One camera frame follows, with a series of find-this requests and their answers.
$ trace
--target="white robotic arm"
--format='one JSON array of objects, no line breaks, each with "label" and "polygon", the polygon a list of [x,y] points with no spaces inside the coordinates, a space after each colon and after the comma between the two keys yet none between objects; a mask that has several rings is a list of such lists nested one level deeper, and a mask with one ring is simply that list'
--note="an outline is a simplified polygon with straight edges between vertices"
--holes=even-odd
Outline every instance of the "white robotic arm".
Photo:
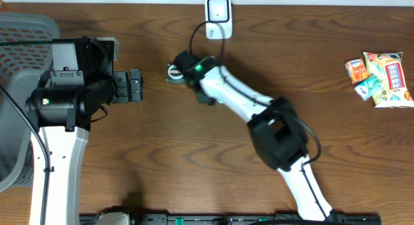
[{"label": "white robotic arm", "polygon": [[[252,120],[268,112],[268,107],[274,101],[273,98],[263,96],[239,81],[228,72],[225,66],[215,64],[213,57],[205,58],[193,67],[188,67],[188,64],[185,63],[192,61],[191,58],[190,55],[183,52],[175,60],[177,65],[187,65],[188,69],[183,70],[183,74],[187,77],[189,86],[197,91],[198,97],[205,94],[209,98],[208,103],[212,104],[214,100],[217,100],[225,104],[249,125],[251,134],[260,129],[259,134],[257,134],[260,136],[259,138],[252,134],[256,151],[268,166],[275,169],[273,165],[269,165],[269,162],[273,160],[269,160],[268,156],[265,156],[266,154],[272,155],[272,151],[264,154],[258,149],[261,148],[262,141],[266,142],[266,137],[263,135],[267,134],[267,130],[262,130],[259,127],[260,125],[250,125]],[[270,118],[266,120],[265,126],[269,127],[274,122],[277,121]],[[323,197],[311,166],[307,164],[303,166],[305,171],[302,169],[303,163],[309,160],[309,155],[306,152],[305,154],[302,153],[301,156],[293,156],[293,158],[296,159],[289,163],[288,168],[278,167],[277,170],[282,174],[296,200],[299,215],[305,220],[324,221],[330,215],[332,207]]]}]

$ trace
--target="blue snack packet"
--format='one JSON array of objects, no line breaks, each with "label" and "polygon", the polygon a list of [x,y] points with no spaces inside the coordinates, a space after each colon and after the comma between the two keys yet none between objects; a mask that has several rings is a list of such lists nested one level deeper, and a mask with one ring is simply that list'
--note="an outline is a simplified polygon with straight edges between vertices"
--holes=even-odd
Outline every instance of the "blue snack packet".
[{"label": "blue snack packet", "polygon": [[357,85],[354,90],[361,98],[366,101],[370,98],[373,94],[377,93],[381,89],[384,88],[384,84],[377,76],[372,75],[359,85]]}]

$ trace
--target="cable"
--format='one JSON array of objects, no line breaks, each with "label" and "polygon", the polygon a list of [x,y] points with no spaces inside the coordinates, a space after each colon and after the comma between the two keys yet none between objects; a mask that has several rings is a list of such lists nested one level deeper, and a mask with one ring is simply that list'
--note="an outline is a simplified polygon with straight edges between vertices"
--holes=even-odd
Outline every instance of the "cable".
[{"label": "cable", "polygon": [[94,119],[94,120],[91,120],[91,122],[97,122],[97,121],[99,121],[99,120],[101,120],[102,118],[105,118],[106,116],[108,116],[108,110],[103,106],[103,105],[99,105],[99,107],[98,107],[99,109],[101,109],[104,113],[105,113],[105,115],[103,115],[102,117],[100,117],[100,118],[97,118],[97,119]]},{"label": "cable", "polygon": [[36,131],[36,128],[34,127],[33,123],[30,121],[30,119],[27,117],[25,112],[20,108],[20,106],[17,104],[17,102],[9,95],[9,93],[6,91],[6,89],[0,85],[0,91],[3,93],[5,98],[10,102],[12,107],[19,113],[19,115],[22,117],[22,119],[26,122],[27,126],[30,128],[30,130],[33,132],[33,135],[36,137],[36,140],[38,140],[40,148],[43,152],[43,156],[45,158],[45,182],[43,185],[43,198],[41,203],[41,214],[40,214],[40,224],[44,225],[46,221],[46,205],[47,205],[47,194],[49,191],[49,176],[50,176],[50,156],[49,152],[46,149],[45,143],[43,143],[43,140],[40,138],[39,133]]},{"label": "cable", "polygon": [[11,46],[11,45],[46,45],[52,44],[52,41],[12,41],[0,43],[0,47]]},{"label": "cable", "polygon": [[[227,80],[227,77],[223,74],[223,71],[222,71],[222,68],[221,67],[223,65],[223,56],[224,56],[224,30],[223,30],[222,26],[220,24],[218,24],[218,22],[214,22],[214,21],[204,21],[200,25],[198,25],[197,28],[195,28],[195,30],[194,30],[193,34],[191,35],[191,38],[190,38],[190,54],[192,54],[192,52],[193,52],[192,51],[192,43],[193,43],[193,38],[194,38],[194,35],[195,35],[196,31],[198,31],[198,29],[200,27],[202,27],[203,25],[205,25],[207,23],[215,23],[215,24],[217,24],[217,26],[220,28],[221,35],[223,37],[222,38],[222,45],[221,45],[221,52],[220,52],[220,59],[219,59],[219,62],[218,62],[218,66],[219,66],[219,74],[220,74],[221,78],[223,79],[224,83],[226,83],[229,87],[233,88],[233,90],[235,90],[239,94],[243,95],[245,98],[248,98],[252,102],[254,102],[254,103],[258,104],[258,105],[262,105],[263,107],[269,108],[270,107],[270,102],[269,103],[264,103],[264,102],[257,101],[255,98],[247,95],[246,93],[244,93],[243,91],[239,90],[237,87],[235,87],[234,85],[232,85]],[[308,179],[308,177],[306,175],[305,168],[304,168],[307,164],[310,164],[312,162],[317,161],[317,159],[319,159],[319,157],[321,156],[321,150],[322,150],[322,148],[321,148],[321,143],[319,141],[319,138],[316,136],[315,132],[308,125],[306,125],[304,122],[302,122],[299,118],[297,118],[295,116],[292,116],[292,115],[290,115],[290,114],[288,114],[286,112],[278,111],[275,108],[273,108],[273,111],[275,113],[279,113],[282,116],[286,116],[286,117],[292,119],[293,121],[295,121],[297,124],[301,125],[304,129],[306,129],[308,131],[308,133],[312,136],[312,138],[316,142],[316,145],[317,145],[317,148],[318,148],[318,152],[316,153],[316,156],[314,158],[311,158],[310,160],[308,160],[308,161],[306,161],[306,162],[304,162],[304,163],[301,164],[301,172],[303,173],[303,176],[305,177],[305,180],[307,182],[307,185],[309,186],[309,189],[312,192],[312,195],[313,195],[313,197],[315,199],[315,203],[318,205],[319,209],[321,210],[323,216],[326,219],[327,218],[327,215],[325,214],[325,212],[324,212],[321,204],[319,203],[318,198],[316,197],[316,194],[315,194],[315,192],[314,192],[314,190],[313,190],[313,188],[311,186],[311,183],[309,182],[309,179]]]},{"label": "cable", "polygon": [[254,222],[249,225],[278,225],[278,224],[291,224],[291,225],[347,225],[337,222],[324,222],[324,221],[312,221],[312,220],[267,220],[261,222]]}]

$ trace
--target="gray plastic bin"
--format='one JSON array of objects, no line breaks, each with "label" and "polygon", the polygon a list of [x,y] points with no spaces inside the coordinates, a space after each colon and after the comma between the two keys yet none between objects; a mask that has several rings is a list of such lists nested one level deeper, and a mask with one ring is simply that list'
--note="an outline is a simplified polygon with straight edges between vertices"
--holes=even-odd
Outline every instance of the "gray plastic bin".
[{"label": "gray plastic bin", "polygon": [[[0,42],[59,38],[54,20],[41,15],[0,12]],[[25,108],[42,72],[52,64],[50,45],[0,47],[0,84]],[[30,129],[0,94],[0,192],[9,186],[31,186]]]}]

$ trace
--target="wooden table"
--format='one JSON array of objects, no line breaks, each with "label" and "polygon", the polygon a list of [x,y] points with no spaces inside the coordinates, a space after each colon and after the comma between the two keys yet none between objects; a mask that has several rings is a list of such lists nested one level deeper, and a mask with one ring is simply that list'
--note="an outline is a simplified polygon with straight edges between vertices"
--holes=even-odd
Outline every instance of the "wooden table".
[{"label": "wooden table", "polygon": [[[6,4],[3,11],[54,18],[62,37],[111,36],[117,70],[138,68],[144,101],[108,107],[92,126],[82,168],[80,211],[124,205],[170,213],[295,211],[284,180],[257,157],[245,123],[224,105],[197,103],[166,83],[166,63],[188,48],[201,5]],[[404,51],[414,93],[414,9],[234,6],[225,65],[274,98],[286,96],[319,135],[312,165],[325,198],[346,213],[378,213],[384,224],[414,223],[414,115],[374,110],[354,92],[344,63],[362,51]],[[199,56],[219,53],[205,29]],[[315,145],[308,145],[315,154]],[[31,188],[0,194],[0,224],[28,224]]]}]

